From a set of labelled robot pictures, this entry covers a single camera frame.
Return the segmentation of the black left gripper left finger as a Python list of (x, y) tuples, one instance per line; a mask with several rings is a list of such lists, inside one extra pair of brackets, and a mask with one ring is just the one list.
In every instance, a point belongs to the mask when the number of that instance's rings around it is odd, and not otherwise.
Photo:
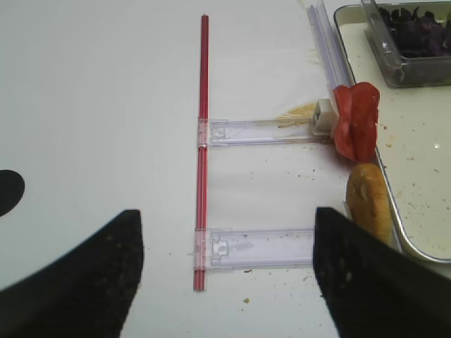
[(1, 290), (2, 337), (119, 337), (142, 279), (138, 210)]

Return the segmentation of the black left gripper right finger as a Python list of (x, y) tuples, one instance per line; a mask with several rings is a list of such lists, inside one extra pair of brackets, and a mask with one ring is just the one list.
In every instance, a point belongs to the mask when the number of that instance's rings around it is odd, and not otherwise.
[(450, 336), (450, 279), (333, 208), (316, 209), (312, 261), (340, 337)]

